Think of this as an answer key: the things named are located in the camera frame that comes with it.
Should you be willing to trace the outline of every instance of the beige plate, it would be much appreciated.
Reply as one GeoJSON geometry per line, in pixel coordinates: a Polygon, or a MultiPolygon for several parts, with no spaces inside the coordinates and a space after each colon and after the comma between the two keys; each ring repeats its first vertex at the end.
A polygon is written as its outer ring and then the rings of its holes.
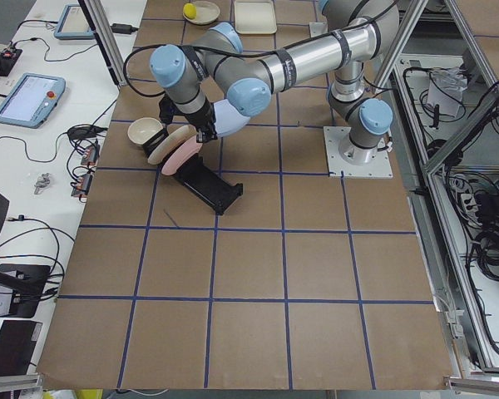
{"type": "Polygon", "coordinates": [[[190,23],[194,23],[195,25],[208,25],[216,21],[220,16],[220,9],[213,2],[198,0],[192,2],[192,4],[196,7],[196,18],[189,19],[183,14],[183,17],[190,23]]]}

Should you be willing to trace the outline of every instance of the white tray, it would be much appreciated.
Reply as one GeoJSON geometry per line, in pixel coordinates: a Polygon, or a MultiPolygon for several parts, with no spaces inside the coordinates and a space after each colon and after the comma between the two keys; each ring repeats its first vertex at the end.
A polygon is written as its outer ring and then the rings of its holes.
{"type": "Polygon", "coordinates": [[[235,0],[235,30],[242,35],[270,35],[277,32],[271,0],[235,0]]]}

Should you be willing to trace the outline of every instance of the pink plate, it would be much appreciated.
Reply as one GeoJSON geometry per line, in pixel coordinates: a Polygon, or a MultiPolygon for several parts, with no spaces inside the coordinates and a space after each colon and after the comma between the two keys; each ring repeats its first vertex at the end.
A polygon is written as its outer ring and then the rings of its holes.
{"type": "Polygon", "coordinates": [[[196,142],[195,137],[191,137],[180,148],[174,151],[174,154],[165,162],[161,173],[166,176],[172,176],[191,156],[201,150],[202,143],[196,142]]]}

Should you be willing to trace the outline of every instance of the blue joint cap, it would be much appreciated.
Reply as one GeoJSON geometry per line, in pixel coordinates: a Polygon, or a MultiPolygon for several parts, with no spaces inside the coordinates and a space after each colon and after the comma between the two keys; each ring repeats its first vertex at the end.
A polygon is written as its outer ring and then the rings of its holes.
{"type": "Polygon", "coordinates": [[[328,2],[329,0],[318,0],[318,10],[320,13],[324,12],[324,8],[327,6],[328,2]]]}
{"type": "Polygon", "coordinates": [[[393,119],[392,108],[377,98],[370,98],[363,102],[358,116],[366,130],[373,135],[385,134],[393,119]]]}
{"type": "Polygon", "coordinates": [[[242,41],[240,40],[239,34],[235,32],[234,28],[227,22],[221,22],[215,27],[212,27],[211,30],[217,31],[222,34],[230,43],[233,45],[235,50],[242,54],[244,48],[242,47],[242,41]]]}
{"type": "Polygon", "coordinates": [[[227,91],[227,100],[243,116],[256,116],[272,99],[268,85],[255,77],[240,79],[227,91]]]}
{"type": "Polygon", "coordinates": [[[162,87],[174,86],[185,72],[185,54],[173,44],[161,46],[151,54],[151,73],[162,87]]]}

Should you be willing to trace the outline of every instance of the cardboard table surface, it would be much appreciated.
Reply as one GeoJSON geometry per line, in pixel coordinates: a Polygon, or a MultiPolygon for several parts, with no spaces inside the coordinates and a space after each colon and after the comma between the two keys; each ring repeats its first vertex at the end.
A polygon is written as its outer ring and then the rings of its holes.
{"type": "MultiPolygon", "coordinates": [[[[230,0],[215,0],[233,21],[230,0]]],[[[150,0],[136,45],[207,27],[150,0]]],[[[266,51],[309,35],[313,2],[277,0],[266,51]]],[[[147,55],[136,84],[159,91],[147,55]]],[[[38,371],[46,388],[438,389],[451,374],[397,164],[329,178],[328,79],[274,96],[205,164],[244,194],[223,216],[146,163],[126,136],[157,99],[121,90],[38,371]]],[[[204,82],[211,101],[223,94],[204,82]]]]}
{"type": "Polygon", "coordinates": [[[488,67],[499,80],[499,0],[457,0],[457,5],[488,67]]]}

